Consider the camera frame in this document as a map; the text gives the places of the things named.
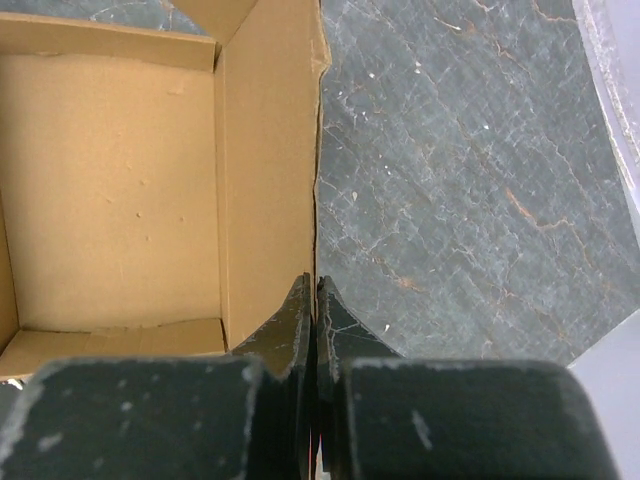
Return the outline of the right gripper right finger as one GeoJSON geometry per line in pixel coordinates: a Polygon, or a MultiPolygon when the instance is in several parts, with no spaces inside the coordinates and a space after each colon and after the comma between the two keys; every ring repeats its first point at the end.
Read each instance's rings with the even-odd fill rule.
{"type": "Polygon", "coordinates": [[[317,289],[324,470],[334,479],[615,479],[591,402],[565,367],[406,358],[317,289]]]}

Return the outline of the brown cardboard box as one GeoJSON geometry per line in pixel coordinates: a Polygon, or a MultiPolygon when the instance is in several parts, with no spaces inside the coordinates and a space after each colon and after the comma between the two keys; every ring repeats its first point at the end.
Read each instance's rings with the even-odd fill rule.
{"type": "Polygon", "coordinates": [[[1,376],[219,355],[314,269],[316,1],[180,1],[203,35],[1,17],[1,376]]]}

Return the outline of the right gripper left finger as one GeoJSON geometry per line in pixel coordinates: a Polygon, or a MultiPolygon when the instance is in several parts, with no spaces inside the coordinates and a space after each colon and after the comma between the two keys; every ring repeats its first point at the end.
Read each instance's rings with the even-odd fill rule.
{"type": "Polygon", "coordinates": [[[307,479],[312,285],[223,355],[49,363],[1,430],[5,479],[307,479]]]}

